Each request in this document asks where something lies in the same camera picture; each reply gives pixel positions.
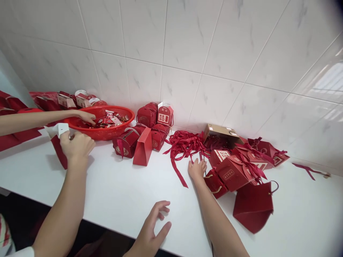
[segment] red gift box with handle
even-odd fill
[[[216,167],[221,164],[226,157],[229,157],[231,154],[227,150],[213,150],[208,161],[212,167]]]
[[[215,171],[231,192],[254,180],[249,168],[235,155],[225,158]]]
[[[276,190],[272,191],[271,182],[257,186],[249,183],[240,188],[233,216],[253,234],[259,232],[274,211],[272,194]]]
[[[135,154],[139,134],[134,130],[127,130],[118,137],[112,139],[115,153],[121,158],[132,158]]]
[[[147,166],[152,150],[151,128],[146,127],[138,139],[133,164]]]
[[[220,180],[214,169],[210,170],[204,177],[207,187],[216,199],[226,194],[229,190],[225,184]]]

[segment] red gift box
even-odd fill
[[[249,168],[235,155],[225,158],[215,171],[231,192],[254,180]]]
[[[279,166],[280,164],[282,164],[283,162],[285,162],[286,160],[289,159],[289,156],[286,155],[287,151],[279,151],[276,149],[276,153],[274,155],[274,167]]]
[[[261,157],[257,157],[252,151],[246,149],[244,147],[236,146],[232,151],[231,154],[236,155],[237,152],[240,152],[244,155],[245,158],[252,164],[255,164],[258,168],[262,171],[267,167],[268,162]]]
[[[147,166],[152,150],[151,129],[146,127],[138,139],[133,164]]]
[[[20,101],[18,98],[11,96],[5,92],[0,91],[0,104],[3,107],[7,107],[7,108],[11,108],[13,110],[20,110],[20,109],[24,109],[27,108],[27,106]]]
[[[272,191],[271,182],[257,186],[247,184],[240,188],[233,216],[253,234],[259,232],[273,213],[272,194],[276,190]]]
[[[0,152],[19,145],[21,142],[13,135],[0,136]]]
[[[70,134],[73,134],[76,130],[69,128],[68,123],[57,123],[54,127],[44,126],[44,128],[49,134],[51,143],[54,146],[58,159],[60,160],[63,168],[66,170],[68,168],[68,160],[67,160],[67,157],[63,153],[63,150],[60,144],[60,136],[68,130],[70,131]]]
[[[220,180],[218,175],[214,172],[214,169],[207,173],[206,177],[204,177],[204,180],[207,187],[210,189],[211,193],[216,199],[229,191],[224,183]]]
[[[112,142],[115,153],[120,155],[121,158],[124,156],[132,158],[135,154],[138,138],[139,134],[133,130],[128,130],[120,136],[113,138]]]
[[[212,167],[216,167],[218,164],[221,164],[226,157],[229,157],[231,154],[227,150],[213,150],[208,161]]]
[[[163,102],[159,104],[157,123],[164,124],[167,126],[172,126],[173,119],[173,109],[170,105],[163,106]]]
[[[137,111],[137,122],[152,128],[156,124],[157,112],[149,107],[142,107]]]
[[[170,127],[162,124],[156,124],[151,129],[151,138],[153,150],[159,152],[168,136]]]

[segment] red paper bag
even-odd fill
[[[127,130],[118,137],[112,139],[113,148],[117,155],[132,158],[135,154],[139,134],[134,130]]]
[[[138,139],[133,164],[147,166],[152,150],[151,129],[147,127]]]
[[[27,108],[27,106],[18,98],[0,91],[0,103],[3,104],[5,101],[7,102],[8,106],[3,107],[8,107],[16,111]]]
[[[207,187],[210,189],[211,193],[216,199],[226,194],[229,190],[221,179],[217,176],[214,169],[210,170],[206,177],[204,177]]]
[[[20,141],[13,134],[0,136],[0,152],[19,144]]]
[[[71,134],[74,133],[76,130],[69,128],[68,123],[57,123],[54,127],[44,126],[44,128],[49,134],[51,143],[54,146],[58,159],[60,160],[63,168],[66,170],[68,168],[68,160],[62,151],[62,147],[60,144],[60,136],[68,130]]]
[[[272,191],[271,182],[257,186],[249,183],[240,188],[233,216],[253,234],[259,232],[274,211],[272,194],[276,190]]]

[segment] cardboard box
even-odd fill
[[[204,177],[204,180],[207,187],[210,189],[211,193],[216,199],[220,198],[229,191],[225,184],[218,177],[214,169],[207,173],[207,175]]]
[[[229,149],[235,148],[235,144],[244,144],[242,139],[237,135],[236,131],[231,128],[221,127],[213,124],[207,124],[205,131],[204,131],[204,142],[206,143],[206,139],[208,136],[216,135],[219,137],[225,137],[228,140],[228,147]]]
[[[139,134],[133,130],[128,130],[118,137],[112,139],[115,153],[122,158],[132,158],[136,151]]]
[[[213,150],[208,161],[212,167],[216,167],[221,164],[226,157],[229,157],[231,154],[227,150]]]
[[[231,192],[254,180],[249,168],[235,155],[225,158],[216,172]]]
[[[152,150],[151,129],[146,127],[138,139],[133,164],[147,166]]]

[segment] finger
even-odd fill
[[[68,143],[68,141],[70,141],[69,139],[69,135],[70,135],[70,131],[66,131],[64,132],[61,136],[60,136],[60,142],[61,143]]]
[[[164,216],[163,216],[163,214],[160,213],[160,212],[157,214],[157,217],[158,217],[160,220],[164,220]]]
[[[169,221],[167,222],[163,228],[161,229],[161,231],[158,233],[158,235],[156,236],[156,238],[154,239],[154,246],[156,248],[156,250],[158,250],[161,247],[161,244],[163,243],[163,241],[165,240],[165,238],[167,237],[170,228],[172,227],[172,223]]]

